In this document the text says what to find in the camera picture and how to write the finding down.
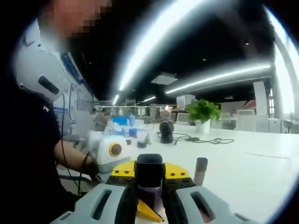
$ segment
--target white table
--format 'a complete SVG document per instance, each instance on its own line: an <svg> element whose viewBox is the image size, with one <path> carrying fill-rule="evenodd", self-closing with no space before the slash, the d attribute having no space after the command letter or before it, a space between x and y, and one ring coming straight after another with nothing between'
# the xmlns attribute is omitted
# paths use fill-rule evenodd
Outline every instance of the white table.
<svg viewBox="0 0 299 224"><path fill-rule="evenodd" d="M186 133L202 140L217 137L234 139L226 145L179 141L161 144L152 129L152 145L144 149L132 141L132 159L139 154L158 153L164 162L180 165L194 176L196 159L208 158L203 186L227 201L233 212L258 222L266 222L285 200L299 173L299 135L255 133L211 129L195 133L195 127L175 125L175 133Z"/></svg>

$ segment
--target fluorescent light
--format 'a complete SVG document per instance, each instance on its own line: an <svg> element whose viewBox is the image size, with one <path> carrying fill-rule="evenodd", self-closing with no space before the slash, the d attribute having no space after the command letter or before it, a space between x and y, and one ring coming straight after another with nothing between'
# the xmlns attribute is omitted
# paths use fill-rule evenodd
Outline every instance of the fluorescent light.
<svg viewBox="0 0 299 224"><path fill-rule="evenodd" d="M270 67L271 66L268 64L268 65L251 67L251 68L247 68L247 69L243 69L243 70L233 71L233 72L229 72L229 73L224 73L224 74L217 75L217 76L214 76L214 77L211 77L211 78L206 78L206 79L197 81L195 83L190 83L190 84L178 87L178 88L173 89L173 90L169 90L169 91L166 92L166 94L176 92L176 91L179 91L179 90L182 90L182 89L186 89L186 88L194 86L194 85L199 85L199 84L202 84L202 83L210 82L210 81L213 81L213 80L218 79L218 78L225 78L225 77L228 77L228 76L238 75L238 74L242 74L242 73L246 73L246 72L268 69Z"/></svg>
<svg viewBox="0 0 299 224"><path fill-rule="evenodd" d="M167 33L179 23L193 8L205 0L176 0L167 7L154 21L149 32L137 45L121 76L119 90L122 91L133 78L140 66L146 62L147 57Z"/></svg>
<svg viewBox="0 0 299 224"><path fill-rule="evenodd" d="M115 96L115 98L114 98L113 106L116 104L116 101L117 101L118 97L120 97L120 95L117 94L117 95Z"/></svg>
<svg viewBox="0 0 299 224"><path fill-rule="evenodd" d="M145 100L142 101L142 102L144 103L144 102L150 101L150 100L155 99L155 98L156 98L156 97L151 97L151 98L145 99Z"/></svg>

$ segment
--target potted plant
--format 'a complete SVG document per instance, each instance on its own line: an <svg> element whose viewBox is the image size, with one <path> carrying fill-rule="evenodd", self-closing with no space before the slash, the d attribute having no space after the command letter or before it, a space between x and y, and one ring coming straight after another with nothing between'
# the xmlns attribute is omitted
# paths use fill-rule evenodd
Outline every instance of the potted plant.
<svg viewBox="0 0 299 224"><path fill-rule="evenodd" d="M189 112L189 120L195 122L197 133L209 133L211 119L220 118L219 106L204 99L195 100L186 108Z"/></svg>

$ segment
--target white pot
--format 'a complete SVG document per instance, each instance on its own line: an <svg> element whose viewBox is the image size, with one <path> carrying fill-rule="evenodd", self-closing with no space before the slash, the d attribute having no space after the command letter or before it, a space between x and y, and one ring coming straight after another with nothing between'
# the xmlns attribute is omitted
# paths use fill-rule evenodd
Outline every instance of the white pot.
<svg viewBox="0 0 299 224"><path fill-rule="evenodd" d="M201 120L195 121L196 133L204 133L207 134L210 132L211 120L206 121L205 123L201 123Z"/></svg>

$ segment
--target desk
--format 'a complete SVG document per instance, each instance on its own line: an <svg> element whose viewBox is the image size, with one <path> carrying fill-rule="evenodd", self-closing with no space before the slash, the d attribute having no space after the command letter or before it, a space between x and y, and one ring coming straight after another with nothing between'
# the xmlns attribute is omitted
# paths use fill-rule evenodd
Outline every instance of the desk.
<svg viewBox="0 0 299 224"><path fill-rule="evenodd" d="M152 145L136 149L132 141L132 159L139 154L158 153L164 162L180 165L194 176L196 158L208 158L203 186L227 201L233 212L258 222L266 222L288 195L299 173L299 136L295 134L255 133L211 129L209 134L195 133L195 127L175 125L175 133L234 139L227 145L179 141L161 144L156 134Z"/></svg>

